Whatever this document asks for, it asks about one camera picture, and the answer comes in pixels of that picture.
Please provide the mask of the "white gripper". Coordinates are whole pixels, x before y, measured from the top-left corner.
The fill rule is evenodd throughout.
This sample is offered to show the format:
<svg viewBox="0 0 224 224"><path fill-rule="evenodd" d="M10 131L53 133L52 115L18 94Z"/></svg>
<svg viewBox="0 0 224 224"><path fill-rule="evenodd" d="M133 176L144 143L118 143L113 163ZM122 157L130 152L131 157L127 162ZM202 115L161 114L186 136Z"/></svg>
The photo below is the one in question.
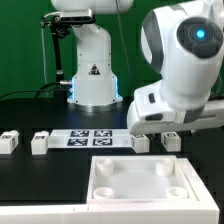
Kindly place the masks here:
<svg viewBox="0 0 224 224"><path fill-rule="evenodd" d="M224 126L224 99L211 100L199 117L185 123L186 112L168 106L160 97L159 83L138 88L127 113L131 135L178 132Z"/></svg>

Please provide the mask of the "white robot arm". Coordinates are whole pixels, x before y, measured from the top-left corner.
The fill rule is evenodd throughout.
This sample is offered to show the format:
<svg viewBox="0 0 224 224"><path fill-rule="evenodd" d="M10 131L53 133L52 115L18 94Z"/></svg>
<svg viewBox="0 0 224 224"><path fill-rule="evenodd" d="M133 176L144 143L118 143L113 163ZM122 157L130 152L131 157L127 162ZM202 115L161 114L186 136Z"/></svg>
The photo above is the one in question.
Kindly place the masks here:
<svg viewBox="0 0 224 224"><path fill-rule="evenodd" d="M110 36L96 14L126 12L134 0L51 0L56 20L77 37L78 72L68 103L80 110L106 110L122 101L109 65ZM138 88L127 113L132 135L220 127L224 100L211 88L224 58L223 0L192 0L153 9L141 26L141 51L162 79Z"/></svg>

